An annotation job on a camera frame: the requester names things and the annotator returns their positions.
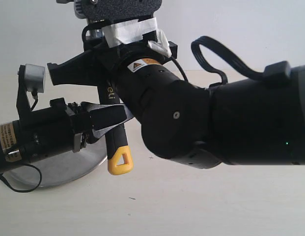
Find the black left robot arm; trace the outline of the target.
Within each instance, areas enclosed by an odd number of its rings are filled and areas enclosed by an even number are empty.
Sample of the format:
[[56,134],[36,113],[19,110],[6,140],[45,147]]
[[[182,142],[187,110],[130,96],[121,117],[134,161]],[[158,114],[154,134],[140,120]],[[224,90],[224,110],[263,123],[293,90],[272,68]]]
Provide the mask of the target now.
[[0,174],[62,153],[79,152],[134,116],[125,104],[50,101],[0,125]]

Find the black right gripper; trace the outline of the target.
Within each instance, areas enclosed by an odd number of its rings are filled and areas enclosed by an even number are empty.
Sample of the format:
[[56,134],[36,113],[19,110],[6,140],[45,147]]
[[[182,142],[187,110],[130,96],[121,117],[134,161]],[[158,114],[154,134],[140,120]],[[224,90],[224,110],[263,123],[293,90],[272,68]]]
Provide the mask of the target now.
[[[154,17],[134,19],[144,21],[150,18]],[[141,41],[110,48],[102,32],[102,28],[109,25],[112,24],[105,20],[89,23],[82,31],[82,40],[88,51],[61,64],[51,62],[47,64],[54,86],[97,86],[103,76],[103,67],[107,71],[115,72],[125,66],[130,72],[135,73],[146,66],[162,65],[177,58],[177,45],[170,41],[168,41],[172,52],[170,58],[147,46],[148,40],[157,40],[155,31],[145,34]]]

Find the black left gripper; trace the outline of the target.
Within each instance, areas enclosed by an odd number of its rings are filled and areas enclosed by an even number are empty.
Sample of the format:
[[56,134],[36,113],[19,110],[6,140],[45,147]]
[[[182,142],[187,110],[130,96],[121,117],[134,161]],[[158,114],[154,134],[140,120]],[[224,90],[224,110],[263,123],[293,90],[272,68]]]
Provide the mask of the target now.
[[50,100],[50,107],[61,114],[58,131],[65,130],[64,140],[72,152],[85,148],[91,132],[97,139],[134,116],[125,104],[101,105],[89,102],[66,103],[63,97]]

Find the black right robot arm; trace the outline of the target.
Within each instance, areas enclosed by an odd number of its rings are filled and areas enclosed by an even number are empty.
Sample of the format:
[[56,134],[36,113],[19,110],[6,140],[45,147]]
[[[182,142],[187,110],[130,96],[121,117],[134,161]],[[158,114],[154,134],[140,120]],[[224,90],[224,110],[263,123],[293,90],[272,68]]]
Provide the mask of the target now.
[[204,70],[221,81],[200,88],[164,67],[170,45],[154,17],[97,22],[103,41],[49,63],[54,85],[104,80],[141,124],[156,156],[200,169],[228,165],[305,165],[305,65],[249,68],[220,42],[191,44]]

